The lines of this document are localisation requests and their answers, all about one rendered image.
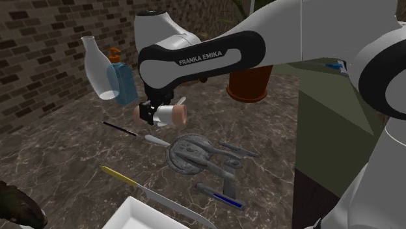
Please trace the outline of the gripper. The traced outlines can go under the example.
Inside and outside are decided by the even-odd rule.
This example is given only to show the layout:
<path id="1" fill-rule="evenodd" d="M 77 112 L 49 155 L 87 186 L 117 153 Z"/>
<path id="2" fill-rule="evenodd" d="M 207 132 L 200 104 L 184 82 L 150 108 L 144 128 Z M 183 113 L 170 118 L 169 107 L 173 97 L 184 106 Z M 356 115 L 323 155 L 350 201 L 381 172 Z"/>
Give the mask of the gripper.
<path id="1" fill-rule="evenodd" d="M 159 117 L 156 115 L 157 108 L 161 105 L 170 105 L 171 100 L 174 98 L 174 91 L 160 91 L 148 86 L 146 83 L 144 83 L 144 91 L 148 101 L 139 104 L 139 117 L 151 126 L 157 125 L 160 122 Z"/>

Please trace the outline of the white rectangular tray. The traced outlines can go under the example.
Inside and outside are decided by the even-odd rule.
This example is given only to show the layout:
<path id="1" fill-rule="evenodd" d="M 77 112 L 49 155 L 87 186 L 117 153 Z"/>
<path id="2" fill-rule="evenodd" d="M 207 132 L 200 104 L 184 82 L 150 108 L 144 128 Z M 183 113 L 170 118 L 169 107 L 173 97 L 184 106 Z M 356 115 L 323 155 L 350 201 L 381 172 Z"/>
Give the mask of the white rectangular tray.
<path id="1" fill-rule="evenodd" d="M 190 229 L 129 196 L 102 229 Z"/>

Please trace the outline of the blue soap dispenser orange pump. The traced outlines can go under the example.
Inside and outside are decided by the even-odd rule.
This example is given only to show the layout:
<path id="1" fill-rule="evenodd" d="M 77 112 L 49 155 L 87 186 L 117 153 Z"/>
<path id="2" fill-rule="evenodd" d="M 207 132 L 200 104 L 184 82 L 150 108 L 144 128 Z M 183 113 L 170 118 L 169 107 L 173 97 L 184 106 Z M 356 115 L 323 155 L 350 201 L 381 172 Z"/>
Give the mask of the blue soap dispenser orange pump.
<path id="1" fill-rule="evenodd" d="M 116 97 L 116 102 L 121 105 L 127 105 L 138 99 L 137 87 L 135 86 L 131 68 L 123 63 L 120 58 L 121 51 L 117 48 L 110 48 L 111 52 L 109 60 L 113 65 L 118 79 L 119 94 Z"/>

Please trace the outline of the grey spaceship model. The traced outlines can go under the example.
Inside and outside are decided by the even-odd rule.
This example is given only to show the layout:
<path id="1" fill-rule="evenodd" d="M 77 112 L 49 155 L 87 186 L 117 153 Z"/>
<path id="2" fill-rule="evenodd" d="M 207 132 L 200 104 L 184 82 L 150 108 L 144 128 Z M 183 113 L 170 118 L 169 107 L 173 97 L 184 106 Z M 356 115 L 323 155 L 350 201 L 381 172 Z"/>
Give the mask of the grey spaceship model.
<path id="1" fill-rule="evenodd" d="M 257 153 L 220 141 L 228 148 L 221 150 L 202 135 L 188 133 L 175 138 L 167 147 L 165 157 L 169 167 L 180 174 L 196 175 L 208 170 L 224 181 L 220 193 L 236 198 L 235 170 L 243 168 L 244 157 L 258 157 Z"/>

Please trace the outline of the black handled white tipped brush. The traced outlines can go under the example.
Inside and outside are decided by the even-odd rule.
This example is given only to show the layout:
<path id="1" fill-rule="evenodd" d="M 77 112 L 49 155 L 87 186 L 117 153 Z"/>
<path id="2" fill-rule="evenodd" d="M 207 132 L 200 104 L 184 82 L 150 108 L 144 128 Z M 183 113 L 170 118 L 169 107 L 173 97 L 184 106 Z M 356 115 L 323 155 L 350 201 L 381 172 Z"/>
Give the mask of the black handled white tipped brush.
<path id="1" fill-rule="evenodd" d="M 128 130 L 126 130 L 126 129 L 124 129 L 124 128 L 121 128 L 121 127 L 118 127 L 118 126 L 116 126 L 116 125 L 110 124 L 110 123 L 108 123 L 108 122 L 106 122 L 106 121 L 103 121 L 102 123 L 105 124 L 106 126 L 115 128 L 115 129 L 117 129 L 117 130 L 119 130 L 119 131 L 122 131 L 122 132 L 124 132 L 124 133 L 133 135 L 133 136 L 135 136 L 135 137 L 140 137 L 139 134 L 136 134 L 136 133 L 134 133 L 134 132 L 132 132 L 132 131 L 128 131 Z M 158 139 L 157 137 L 154 137 L 154 136 L 152 136 L 152 135 L 145 135 L 145 136 L 144 136 L 144 139 L 145 139 L 145 140 L 148 140 L 148 141 L 150 141 L 150 142 L 156 143 L 156 144 L 163 145 L 163 146 L 170 146 L 170 143 L 168 143 L 168 142 L 166 142 L 166 141 L 163 141 L 163 140 L 161 140 L 161 139 Z"/>

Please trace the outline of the dark rounded object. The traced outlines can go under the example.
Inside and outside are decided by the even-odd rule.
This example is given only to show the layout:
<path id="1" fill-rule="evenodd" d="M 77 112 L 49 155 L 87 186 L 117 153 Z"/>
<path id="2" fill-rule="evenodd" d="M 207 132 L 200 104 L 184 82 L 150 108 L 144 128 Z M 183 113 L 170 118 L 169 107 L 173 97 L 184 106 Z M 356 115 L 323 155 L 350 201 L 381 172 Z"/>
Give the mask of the dark rounded object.
<path id="1" fill-rule="evenodd" d="M 47 217 L 40 206 L 15 185 L 0 180 L 0 219 L 32 229 L 44 229 Z"/>

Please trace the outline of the pink and white roll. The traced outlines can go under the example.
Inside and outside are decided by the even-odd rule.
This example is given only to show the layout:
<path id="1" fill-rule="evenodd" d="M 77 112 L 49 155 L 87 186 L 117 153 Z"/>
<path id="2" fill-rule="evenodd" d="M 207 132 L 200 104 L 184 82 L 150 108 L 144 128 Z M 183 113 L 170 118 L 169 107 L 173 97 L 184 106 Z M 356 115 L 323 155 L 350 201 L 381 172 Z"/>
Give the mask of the pink and white roll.
<path id="1" fill-rule="evenodd" d="M 176 126 L 185 125 L 187 122 L 187 109 L 183 102 L 186 97 L 181 97 L 175 105 L 161 105 L 157 108 L 156 115 L 159 117 L 160 122 L 158 127 L 174 124 Z M 137 124 L 146 122 L 139 117 L 139 105 L 134 108 L 133 121 Z"/>

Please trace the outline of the potted plant terracotta pot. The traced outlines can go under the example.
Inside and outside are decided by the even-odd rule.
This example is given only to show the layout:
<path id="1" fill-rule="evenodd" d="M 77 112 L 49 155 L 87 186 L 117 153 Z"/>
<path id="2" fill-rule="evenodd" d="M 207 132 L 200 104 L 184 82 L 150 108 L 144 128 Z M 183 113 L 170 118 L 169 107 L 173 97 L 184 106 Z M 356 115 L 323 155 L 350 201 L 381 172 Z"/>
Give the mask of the potted plant terracotta pot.
<path id="1" fill-rule="evenodd" d="M 231 72 L 226 88 L 228 95 L 236 101 L 255 103 L 267 96 L 267 84 L 273 65 Z"/>

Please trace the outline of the yellow handled knife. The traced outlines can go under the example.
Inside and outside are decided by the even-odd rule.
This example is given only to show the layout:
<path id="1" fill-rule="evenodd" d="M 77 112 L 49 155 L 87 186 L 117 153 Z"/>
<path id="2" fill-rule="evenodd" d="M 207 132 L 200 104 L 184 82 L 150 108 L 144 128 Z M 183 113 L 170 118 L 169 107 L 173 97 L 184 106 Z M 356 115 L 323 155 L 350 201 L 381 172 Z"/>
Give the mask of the yellow handled knife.
<path id="1" fill-rule="evenodd" d="M 186 217 L 189 217 L 190 219 L 193 219 L 196 222 L 204 224 L 205 226 L 208 226 L 211 229 L 217 229 L 217 227 L 212 222 L 210 222 L 207 218 L 205 218 L 205 217 L 201 216 L 200 214 L 198 214 L 198 213 L 196 213 L 196 212 L 194 212 L 194 211 L 192 211 L 192 210 L 178 204 L 177 202 L 174 202 L 174 201 L 172 201 L 172 200 L 170 200 L 170 199 L 168 199 L 168 198 L 166 198 L 166 197 L 164 197 L 164 196 L 162 196 L 162 195 L 160 195 L 160 194 L 158 194 L 158 193 L 156 193 L 154 191 L 151 191 L 150 189 L 138 184 L 137 182 L 135 182 L 135 181 L 131 180 L 130 178 L 122 175 L 121 173 L 119 173 L 119 172 L 117 172 L 117 171 L 115 171 L 115 170 L 113 170 L 113 169 L 111 169 L 109 167 L 106 167 L 106 166 L 101 166 L 101 169 L 105 173 L 115 177 L 116 179 L 118 179 L 120 181 L 123 181 L 123 182 L 125 182 L 127 184 L 130 184 L 130 185 L 134 186 L 134 187 L 138 187 L 138 188 L 142 189 L 145 192 L 145 194 L 147 195 L 148 198 L 150 198 L 152 200 L 155 200 L 156 202 L 159 202 L 160 204 L 163 204 L 164 206 L 166 206 L 166 207 L 168 207 L 168 208 L 170 208 L 170 209 L 172 209 L 174 211 L 177 211 L 178 213 L 180 213 L 182 215 L 185 215 Z"/>

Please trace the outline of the clear glass bottle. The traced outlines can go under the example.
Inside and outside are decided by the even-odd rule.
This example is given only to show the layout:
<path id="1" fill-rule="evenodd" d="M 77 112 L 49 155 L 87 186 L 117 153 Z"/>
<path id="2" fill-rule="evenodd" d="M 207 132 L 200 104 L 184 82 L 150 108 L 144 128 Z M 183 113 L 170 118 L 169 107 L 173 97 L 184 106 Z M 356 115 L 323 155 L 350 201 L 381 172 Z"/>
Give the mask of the clear glass bottle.
<path id="1" fill-rule="evenodd" d="M 117 97 L 119 86 L 113 65 L 99 50 L 93 36 L 84 36 L 81 40 L 85 47 L 85 72 L 92 88 L 102 100 Z"/>

